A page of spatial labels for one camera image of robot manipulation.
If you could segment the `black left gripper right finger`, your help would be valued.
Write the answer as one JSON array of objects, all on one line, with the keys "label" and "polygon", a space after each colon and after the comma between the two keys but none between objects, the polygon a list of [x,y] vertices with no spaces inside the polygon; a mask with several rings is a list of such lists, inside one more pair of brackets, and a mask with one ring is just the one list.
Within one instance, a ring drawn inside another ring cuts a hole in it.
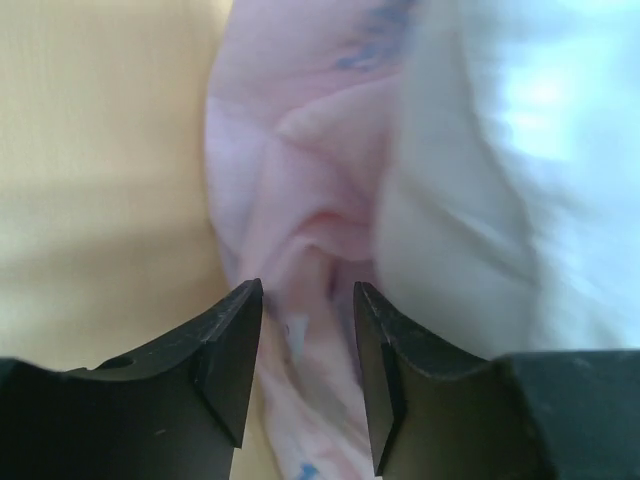
[{"label": "black left gripper right finger", "polygon": [[373,468],[385,479],[635,479],[635,350],[486,361],[353,290]]}]

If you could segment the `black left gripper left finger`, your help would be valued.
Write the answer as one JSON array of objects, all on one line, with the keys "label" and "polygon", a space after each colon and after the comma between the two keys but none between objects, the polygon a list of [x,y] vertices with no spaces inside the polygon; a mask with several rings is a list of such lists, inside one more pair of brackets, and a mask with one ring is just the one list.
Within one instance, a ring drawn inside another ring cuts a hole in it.
[{"label": "black left gripper left finger", "polygon": [[243,441],[262,318],[249,280],[94,369],[1,362],[5,479],[226,479]]}]

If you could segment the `white pillow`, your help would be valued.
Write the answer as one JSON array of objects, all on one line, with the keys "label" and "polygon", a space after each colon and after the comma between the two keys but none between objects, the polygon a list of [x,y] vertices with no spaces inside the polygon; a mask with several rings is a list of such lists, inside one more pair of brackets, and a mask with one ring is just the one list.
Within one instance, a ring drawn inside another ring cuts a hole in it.
[{"label": "white pillow", "polygon": [[481,358],[639,344],[639,5],[428,1],[376,222],[384,293]]}]

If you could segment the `pink printed pillowcase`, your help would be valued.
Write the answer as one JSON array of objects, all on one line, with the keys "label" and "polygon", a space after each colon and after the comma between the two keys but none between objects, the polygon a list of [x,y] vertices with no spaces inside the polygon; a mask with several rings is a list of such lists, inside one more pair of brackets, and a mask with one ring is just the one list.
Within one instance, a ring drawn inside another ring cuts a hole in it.
[{"label": "pink printed pillowcase", "polygon": [[206,100],[209,211],[233,284],[260,279],[263,422],[286,479],[374,475],[353,287],[391,160],[414,1],[236,1]]}]

